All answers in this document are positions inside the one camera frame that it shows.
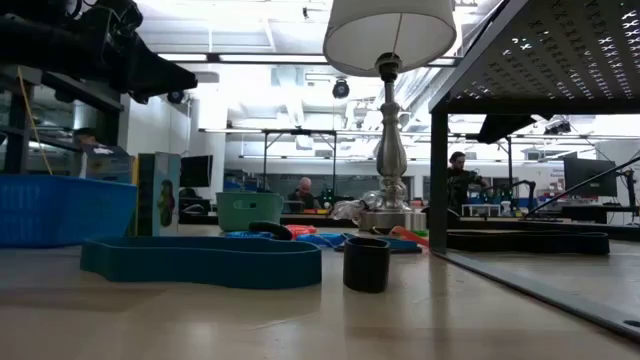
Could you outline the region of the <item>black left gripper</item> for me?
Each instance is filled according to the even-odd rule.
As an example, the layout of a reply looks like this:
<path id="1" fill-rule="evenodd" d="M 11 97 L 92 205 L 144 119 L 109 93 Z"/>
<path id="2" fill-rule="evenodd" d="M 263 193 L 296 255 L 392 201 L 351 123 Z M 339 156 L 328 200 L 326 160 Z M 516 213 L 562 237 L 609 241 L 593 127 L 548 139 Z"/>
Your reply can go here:
<path id="1" fill-rule="evenodd" d="M 74 77 L 106 81 L 139 103 L 195 88 L 193 72 L 142 49 L 137 33 L 142 22 L 132 0 L 75 1 L 74 31 L 80 45 L 74 51 Z"/>

